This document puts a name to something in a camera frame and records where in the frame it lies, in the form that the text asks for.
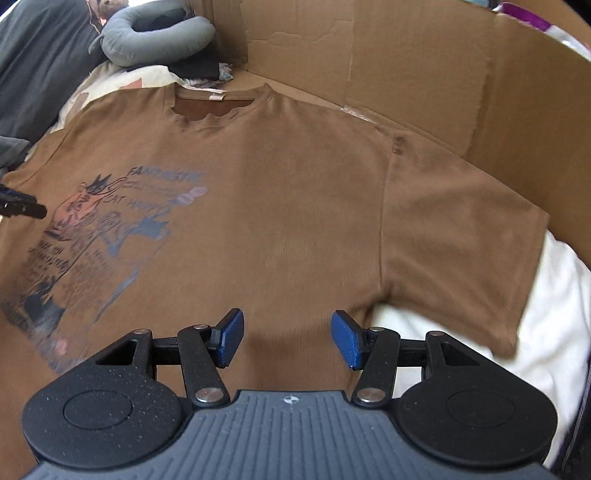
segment gray gripper base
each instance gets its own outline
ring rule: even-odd
[[[443,465],[406,444],[381,411],[341,392],[242,391],[200,410],[168,449],[109,472],[40,464],[26,480],[551,480],[541,465],[478,473]]]

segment round black disc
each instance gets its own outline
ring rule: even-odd
[[[508,372],[475,380],[470,368],[410,388],[398,402],[401,431],[453,465],[503,469],[543,460],[556,429],[550,400]]]
[[[66,374],[27,403],[22,428],[39,459],[115,468],[162,448],[180,428],[183,408],[168,387],[134,368],[107,368],[102,378]]]

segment cardboard box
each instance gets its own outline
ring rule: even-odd
[[[248,59],[229,88],[270,79],[420,132],[548,212],[591,265],[591,63],[574,51],[461,0],[189,1]]]

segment gray pillow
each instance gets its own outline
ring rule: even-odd
[[[140,24],[162,16],[181,20],[185,16],[183,4],[158,0],[113,15],[98,39],[107,58],[120,67],[167,64],[196,54],[213,40],[215,28],[205,17],[182,20],[161,30],[137,31],[143,30],[138,28]]]

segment gray blanket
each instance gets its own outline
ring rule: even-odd
[[[106,60],[100,49],[88,53],[98,35],[86,0],[21,0],[0,22],[0,171],[22,163]]]

